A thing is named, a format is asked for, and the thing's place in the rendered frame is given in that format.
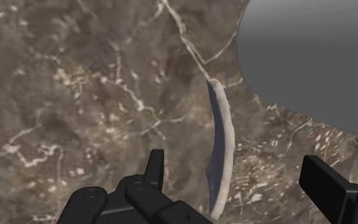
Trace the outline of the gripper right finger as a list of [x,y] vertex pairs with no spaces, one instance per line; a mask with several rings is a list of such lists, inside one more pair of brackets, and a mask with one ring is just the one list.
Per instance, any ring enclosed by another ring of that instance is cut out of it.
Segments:
[[304,156],[299,185],[331,224],[358,224],[358,184],[317,155]]

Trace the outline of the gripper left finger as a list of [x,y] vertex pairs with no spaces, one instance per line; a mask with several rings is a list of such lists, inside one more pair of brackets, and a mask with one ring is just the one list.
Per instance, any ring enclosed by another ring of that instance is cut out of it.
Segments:
[[164,151],[153,149],[144,174],[122,178],[115,191],[88,186],[73,192],[57,224],[212,224],[162,193],[163,172]]

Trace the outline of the curved grey stone blade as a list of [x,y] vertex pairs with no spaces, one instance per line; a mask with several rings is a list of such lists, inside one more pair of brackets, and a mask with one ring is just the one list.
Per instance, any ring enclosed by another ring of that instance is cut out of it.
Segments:
[[214,117],[214,145],[205,174],[209,186],[209,214],[213,220],[218,220],[230,191],[235,130],[223,85],[212,78],[207,81],[207,87]]

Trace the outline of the grey sink basin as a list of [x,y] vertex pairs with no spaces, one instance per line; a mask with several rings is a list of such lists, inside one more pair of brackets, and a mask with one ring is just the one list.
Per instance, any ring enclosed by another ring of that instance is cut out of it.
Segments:
[[237,59],[262,99],[358,136],[358,0],[250,0]]

